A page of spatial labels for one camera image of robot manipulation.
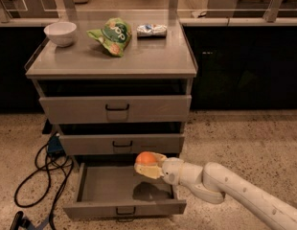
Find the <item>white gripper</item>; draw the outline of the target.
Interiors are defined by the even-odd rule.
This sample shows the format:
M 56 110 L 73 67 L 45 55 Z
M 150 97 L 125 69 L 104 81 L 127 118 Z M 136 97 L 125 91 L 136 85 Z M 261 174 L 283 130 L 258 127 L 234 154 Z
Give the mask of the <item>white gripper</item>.
M 162 153 L 153 152 L 155 161 L 151 165 L 135 164 L 134 169 L 138 174 L 151 179 L 160 177 L 170 185 L 179 184 L 179 174 L 184 161 L 179 158 L 168 158 Z

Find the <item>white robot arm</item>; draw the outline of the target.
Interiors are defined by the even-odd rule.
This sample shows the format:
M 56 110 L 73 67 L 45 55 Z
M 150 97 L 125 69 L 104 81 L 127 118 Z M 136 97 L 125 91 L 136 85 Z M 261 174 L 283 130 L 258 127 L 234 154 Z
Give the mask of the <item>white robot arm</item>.
M 136 157 L 134 170 L 151 179 L 162 178 L 169 185 L 181 185 L 212 204 L 222 203 L 229 195 L 272 230 L 297 230 L 296 208 L 218 163 L 201 167 L 180 158 L 143 151 Z

